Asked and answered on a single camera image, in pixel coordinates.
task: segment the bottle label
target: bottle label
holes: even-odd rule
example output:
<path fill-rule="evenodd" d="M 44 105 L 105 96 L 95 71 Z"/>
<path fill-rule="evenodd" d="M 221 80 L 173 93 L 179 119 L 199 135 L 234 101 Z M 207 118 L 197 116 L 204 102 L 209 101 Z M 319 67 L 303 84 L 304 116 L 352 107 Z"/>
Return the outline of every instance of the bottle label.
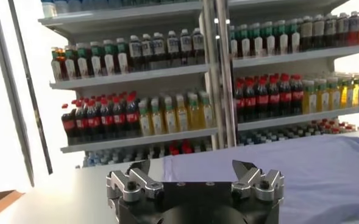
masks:
<path fill-rule="evenodd" d="M 308 106 L 309 113 L 316 112 L 316 105 L 317 105 L 317 96 L 315 94 L 312 94 L 309 96 L 309 106 Z"/>
<path fill-rule="evenodd" d="M 321 95 L 321 110 L 322 111 L 327 111 L 329 108 L 329 100 L 330 100 L 330 95 L 328 93 L 323 93 Z"/>
<path fill-rule="evenodd" d="M 300 34 L 294 33 L 291 36 L 291 50 L 292 53 L 298 53 L 300 51 Z"/>
<path fill-rule="evenodd" d="M 272 56 L 275 54 L 275 38 L 274 36 L 267 37 L 267 55 Z"/>
<path fill-rule="evenodd" d="M 141 57 L 141 44 L 139 42 L 129 43 L 129 52 L 132 58 Z"/>
<path fill-rule="evenodd" d="M 114 59 L 111 54 L 105 55 L 105 63 L 108 75 L 114 75 L 115 73 L 115 66 L 114 66 Z"/>
<path fill-rule="evenodd" d="M 93 64 L 94 75 L 102 76 L 101 59 L 98 56 L 93 56 L 91 62 Z"/>
<path fill-rule="evenodd" d="M 143 48 L 143 56 L 151 56 L 152 55 L 152 48 L 151 48 L 151 42 L 150 41 L 143 41 L 141 42 L 141 47 Z"/>
<path fill-rule="evenodd" d="M 76 79 L 75 62 L 72 59 L 65 60 L 65 66 L 67 68 L 67 75 L 69 79 Z"/>
<path fill-rule="evenodd" d="M 177 38 L 168 38 L 167 39 L 167 48 L 168 53 L 177 53 L 179 52 L 179 41 Z"/>
<path fill-rule="evenodd" d="M 191 51 L 191 37 L 190 36 L 184 36 L 180 38 L 180 44 L 183 51 Z"/>
<path fill-rule="evenodd" d="M 204 50 L 204 36 L 194 35 L 193 36 L 194 50 Z"/>
<path fill-rule="evenodd" d="M 125 115 L 124 114 L 114 115 L 113 118 L 114 118 L 114 124 L 125 123 Z"/>
<path fill-rule="evenodd" d="M 250 40 L 248 38 L 241 41 L 241 48 L 243 51 L 243 57 L 250 56 Z"/>
<path fill-rule="evenodd" d="M 238 42 L 236 40 L 230 40 L 230 48 L 232 50 L 232 57 L 238 56 Z"/>
<path fill-rule="evenodd" d="M 88 68 L 86 58 L 79 58 L 77 64 L 79 65 L 80 76 L 82 76 L 82 78 L 87 78 Z"/>
<path fill-rule="evenodd" d="M 305 38 L 305 37 L 312 37 L 313 35 L 313 24 L 312 22 L 309 23 L 303 23 L 301 25 L 301 37 Z"/>
<path fill-rule="evenodd" d="M 288 35 L 282 34 L 279 37 L 279 45 L 281 54 L 287 54 L 288 53 Z"/>
<path fill-rule="evenodd" d="M 118 54 L 118 62 L 119 68 L 122 74 L 128 73 L 128 59 L 126 53 L 119 53 Z"/>
<path fill-rule="evenodd" d="M 62 79 L 62 69 L 60 67 L 60 63 L 58 61 L 52 61 L 52 70 L 53 75 L 55 76 L 55 80 L 59 81 Z"/>
<path fill-rule="evenodd" d="M 262 37 L 256 37 L 255 41 L 255 56 L 262 57 L 263 56 L 263 41 Z"/>
<path fill-rule="evenodd" d="M 335 91 L 332 93 L 332 109 L 338 110 L 340 109 L 340 92 Z"/>
<path fill-rule="evenodd" d="M 324 21 L 316 21 L 313 23 L 313 36 L 323 36 L 324 35 Z"/>

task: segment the bottle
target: bottle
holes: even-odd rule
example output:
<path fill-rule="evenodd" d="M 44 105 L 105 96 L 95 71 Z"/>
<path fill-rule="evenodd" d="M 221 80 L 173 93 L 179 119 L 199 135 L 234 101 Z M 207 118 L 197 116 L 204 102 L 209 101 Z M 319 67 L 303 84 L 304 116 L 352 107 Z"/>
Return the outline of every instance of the bottle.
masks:
<path fill-rule="evenodd" d="M 189 120 L 188 113 L 185 106 L 185 101 L 183 95 L 177 94 L 177 121 L 178 121 L 178 131 L 188 131 L 189 130 Z"/>
<path fill-rule="evenodd" d="M 359 16 L 357 11 L 353 11 L 349 18 L 349 46 L 359 44 Z"/>
<path fill-rule="evenodd" d="M 112 40 L 104 40 L 105 65 L 108 75 L 120 73 L 118 62 L 118 51 Z"/>
<path fill-rule="evenodd" d="M 336 47 L 336 19 L 331 13 L 325 17 L 324 39 L 326 47 Z"/>
<path fill-rule="evenodd" d="M 308 51 L 312 49 L 313 22 L 312 17 L 305 16 L 300 27 L 301 50 Z"/>
<path fill-rule="evenodd" d="M 177 132 L 177 121 L 175 118 L 175 111 L 172 107 L 171 96 L 165 97 L 165 108 L 165 122 L 167 125 L 167 133 L 175 133 Z"/>
<path fill-rule="evenodd" d="M 151 63 L 153 62 L 154 51 L 152 47 L 151 37 L 147 33 L 143 34 L 143 41 L 141 42 L 141 48 L 143 50 L 144 69 L 151 70 Z"/>
<path fill-rule="evenodd" d="M 286 116 L 291 113 L 291 88 L 289 84 L 289 75 L 281 75 L 280 94 L 280 115 Z"/>
<path fill-rule="evenodd" d="M 162 135 L 165 133 L 164 130 L 164 121 L 162 113 L 159 109 L 159 101 L 158 98 L 153 98 L 151 100 L 151 107 L 152 107 L 152 123 L 154 126 L 154 133 L 155 135 Z"/>
<path fill-rule="evenodd" d="M 316 15 L 313 21 L 313 47 L 321 49 L 324 47 L 324 18 L 322 15 Z"/>
<path fill-rule="evenodd" d="M 123 104 L 120 103 L 119 97 L 113 98 L 113 118 L 115 125 L 116 138 L 123 138 L 126 136 L 126 111 Z"/>
<path fill-rule="evenodd" d="M 194 45 L 194 57 L 196 58 L 197 65 L 205 64 L 205 46 L 204 36 L 201 34 L 199 28 L 195 28 L 193 31 L 193 45 Z"/>
<path fill-rule="evenodd" d="M 92 51 L 92 58 L 91 62 L 93 64 L 94 69 L 94 75 L 96 77 L 99 76 L 106 76 L 107 70 L 106 70 L 106 64 L 105 64 L 105 56 L 103 53 L 103 48 L 100 44 L 100 42 L 94 41 L 90 43 L 91 45 L 91 51 Z"/>
<path fill-rule="evenodd" d="M 130 36 L 129 42 L 131 70 L 134 72 L 142 71 L 144 65 L 143 54 L 141 51 L 141 42 L 136 35 Z"/>
<path fill-rule="evenodd" d="M 195 65 L 193 45 L 187 29 L 180 34 L 180 51 L 182 53 L 182 65 Z"/>
<path fill-rule="evenodd" d="M 169 67 L 170 68 L 179 67 L 182 61 L 182 59 L 180 58 L 180 51 L 179 51 L 179 39 L 177 38 L 175 31 L 173 30 L 170 30 L 168 32 L 167 52 L 168 52 Z"/>

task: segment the plastic bottle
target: plastic bottle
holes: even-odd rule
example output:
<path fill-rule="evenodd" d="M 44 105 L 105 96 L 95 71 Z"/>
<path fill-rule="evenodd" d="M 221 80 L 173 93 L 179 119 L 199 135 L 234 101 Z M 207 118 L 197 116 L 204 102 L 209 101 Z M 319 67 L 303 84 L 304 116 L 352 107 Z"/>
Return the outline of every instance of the plastic bottle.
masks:
<path fill-rule="evenodd" d="M 188 131 L 189 130 L 189 120 L 188 113 L 185 106 L 185 101 L 183 99 L 183 95 L 177 94 L 177 121 L 178 121 L 178 131 Z"/>
<path fill-rule="evenodd" d="M 357 11 L 353 11 L 349 18 L 349 46 L 359 44 L 359 16 Z"/>
<path fill-rule="evenodd" d="M 182 59 L 180 58 L 179 46 L 179 39 L 177 38 L 175 31 L 170 30 L 167 38 L 167 52 L 170 68 L 179 67 L 181 64 Z"/>
<path fill-rule="evenodd" d="M 205 64 L 205 46 L 204 36 L 201 34 L 199 28 L 195 28 L 193 31 L 193 46 L 194 46 L 194 57 L 197 65 Z"/>

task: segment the dark soda bottle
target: dark soda bottle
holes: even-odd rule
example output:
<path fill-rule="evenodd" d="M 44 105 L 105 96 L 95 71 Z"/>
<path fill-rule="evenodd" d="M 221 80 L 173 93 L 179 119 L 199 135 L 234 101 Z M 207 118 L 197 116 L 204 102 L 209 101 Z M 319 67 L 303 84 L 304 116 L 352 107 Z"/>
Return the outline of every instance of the dark soda bottle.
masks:
<path fill-rule="evenodd" d="M 259 119 L 267 118 L 269 94 L 266 88 L 266 80 L 260 79 L 257 88 L 257 114 Z"/>
<path fill-rule="evenodd" d="M 291 112 L 293 115 L 302 114 L 302 99 L 304 98 L 304 87 L 300 75 L 293 75 L 291 85 Z"/>
<path fill-rule="evenodd" d="M 279 116 L 279 90 L 277 86 L 278 78 L 274 76 L 270 77 L 270 85 L 269 85 L 269 116 L 276 117 Z"/>
<path fill-rule="evenodd" d="M 121 105 L 119 97 L 113 99 L 113 118 L 115 126 L 115 137 L 123 138 L 126 136 L 126 111 Z"/>
<path fill-rule="evenodd" d="M 175 31 L 170 30 L 167 38 L 167 52 L 169 67 L 171 68 L 179 67 L 182 61 L 180 59 L 179 45 L 179 39 L 177 38 Z"/>
<path fill-rule="evenodd" d="M 291 112 L 291 90 L 289 84 L 289 76 L 282 74 L 281 85 L 279 88 L 280 94 L 280 114 L 282 116 L 289 115 Z"/>
<path fill-rule="evenodd" d="M 254 81 L 246 80 L 246 89 L 244 91 L 244 119 L 252 121 L 256 118 L 255 109 L 257 106 L 257 98 L 254 91 Z"/>

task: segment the white shelf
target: white shelf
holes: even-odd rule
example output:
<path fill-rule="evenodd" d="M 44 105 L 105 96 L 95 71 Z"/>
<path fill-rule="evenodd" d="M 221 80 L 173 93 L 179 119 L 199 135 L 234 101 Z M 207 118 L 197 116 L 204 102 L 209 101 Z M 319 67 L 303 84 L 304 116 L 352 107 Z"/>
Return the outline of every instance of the white shelf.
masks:
<path fill-rule="evenodd" d="M 67 13 L 53 18 L 39 19 L 38 22 L 68 38 L 80 33 L 133 29 L 161 23 L 171 24 L 181 19 L 197 19 L 201 10 L 201 1 L 191 1 L 128 9 Z"/>
<path fill-rule="evenodd" d="M 259 65 L 271 65 L 278 63 L 311 60 L 316 58 L 343 57 L 359 53 L 359 46 L 338 47 L 316 51 L 301 52 L 296 54 L 276 55 L 261 58 L 234 59 L 233 68 L 245 68 Z"/>
<path fill-rule="evenodd" d="M 110 75 L 102 77 L 93 77 L 89 79 L 78 79 L 70 81 L 62 81 L 57 83 L 50 83 L 52 89 L 77 89 L 87 86 L 98 86 L 111 83 L 123 83 L 131 81 L 139 81 L 146 79 L 157 79 L 163 77 L 172 77 L 178 75 L 187 75 L 187 74 L 204 74 L 209 70 L 208 65 L 192 65 L 192 66 L 183 66 L 178 68 L 169 68 L 169 69 L 159 69 L 153 71 L 144 71 L 144 72 L 133 72 L 124 75 Z"/>
<path fill-rule="evenodd" d="M 305 121 L 319 120 L 323 118 L 337 117 L 340 115 L 359 113 L 359 107 L 346 108 L 334 111 L 326 111 L 313 114 L 303 114 L 290 117 L 271 118 L 263 121 L 254 121 L 238 124 L 238 131 L 253 130 L 258 128 L 275 127 L 279 125 L 295 124 Z"/>
<path fill-rule="evenodd" d="M 217 128 L 208 128 L 203 130 L 185 131 L 165 135 L 153 135 L 139 138 L 119 139 L 112 141 L 102 141 L 94 143 L 86 143 L 81 145 L 71 145 L 61 148 L 63 153 L 80 152 L 80 151 L 96 151 L 103 149 L 121 148 L 135 145 L 153 144 L 158 142 L 167 142 L 180 139 L 198 138 L 217 134 Z"/>

